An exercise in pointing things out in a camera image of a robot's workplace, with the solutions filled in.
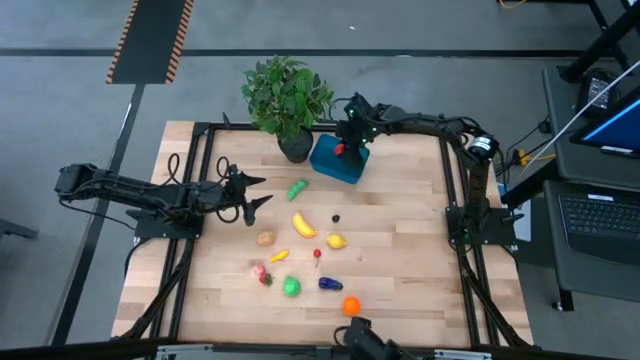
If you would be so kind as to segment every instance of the banana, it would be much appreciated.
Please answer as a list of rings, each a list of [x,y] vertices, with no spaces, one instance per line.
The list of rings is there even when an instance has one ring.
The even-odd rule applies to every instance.
[[[304,218],[302,217],[302,215],[300,215],[299,212],[293,215],[293,227],[298,230],[298,233],[300,233],[300,235],[306,238],[312,238],[318,234],[316,229],[312,228],[309,224],[307,224],[306,221],[304,221]]]

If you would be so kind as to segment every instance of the gray floor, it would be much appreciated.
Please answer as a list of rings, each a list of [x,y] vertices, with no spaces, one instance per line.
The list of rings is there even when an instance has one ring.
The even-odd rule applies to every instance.
[[[5,0],[0,47],[111,48],[130,1]],[[621,7],[601,3],[611,20]],[[581,49],[600,32],[586,6],[494,0],[196,2],[187,48]],[[636,34],[624,41],[635,61]],[[246,121],[239,87],[257,59],[183,58],[171,86],[147,86],[121,174],[149,178],[167,120]],[[540,70],[561,62],[523,59],[305,58],[340,96],[424,113],[467,115],[504,144],[546,116]],[[41,345],[87,217],[62,209],[53,186],[73,162],[106,166],[132,86],[107,86],[109,58],[0,57],[0,217],[37,228],[36,240],[0,242],[0,348]],[[540,136],[526,142],[530,147]],[[518,181],[513,176],[512,183]],[[126,219],[124,208],[109,214]],[[132,233],[105,223],[70,341],[109,337]],[[640,305],[576,296],[578,311],[549,307],[553,271],[520,269],[537,344],[546,349],[638,358]]]

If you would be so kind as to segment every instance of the purple eggplant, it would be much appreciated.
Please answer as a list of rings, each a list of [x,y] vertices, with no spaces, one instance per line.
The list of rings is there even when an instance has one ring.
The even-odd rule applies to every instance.
[[[318,286],[320,289],[326,290],[342,290],[342,284],[338,280],[333,280],[328,277],[321,277],[318,280]]]

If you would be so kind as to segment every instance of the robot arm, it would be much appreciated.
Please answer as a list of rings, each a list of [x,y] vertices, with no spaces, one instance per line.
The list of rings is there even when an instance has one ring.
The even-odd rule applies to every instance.
[[[248,186],[265,181],[238,171],[234,164],[228,167],[220,182],[202,181],[155,185],[148,182],[118,176],[92,164],[73,164],[60,170],[55,191],[60,201],[101,198],[140,208],[128,210],[135,220],[159,221],[181,226],[204,214],[242,207],[247,226],[255,222],[255,211],[271,198],[265,196],[247,202]],[[226,220],[234,222],[238,218]]]
[[[456,231],[460,235],[477,234],[489,217],[489,201],[486,199],[487,179],[491,159],[499,149],[498,142],[473,119],[466,117],[445,118],[410,114],[393,105],[378,104],[375,107],[356,93],[345,107],[347,121],[339,121],[336,137],[340,144],[335,149],[349,166],[363,167],[359,148],[373,142],[380,134],[423,134],[436,136],[451,145],[468,174],[468,199],[460,216]],[[461,140],[471,135],[469,146]]]

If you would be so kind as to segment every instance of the black and orange striped mat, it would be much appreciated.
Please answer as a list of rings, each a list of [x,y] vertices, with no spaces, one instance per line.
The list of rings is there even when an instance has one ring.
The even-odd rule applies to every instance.
[[[172,83],[192,11],[193,0],[134,0],[107,83]]]

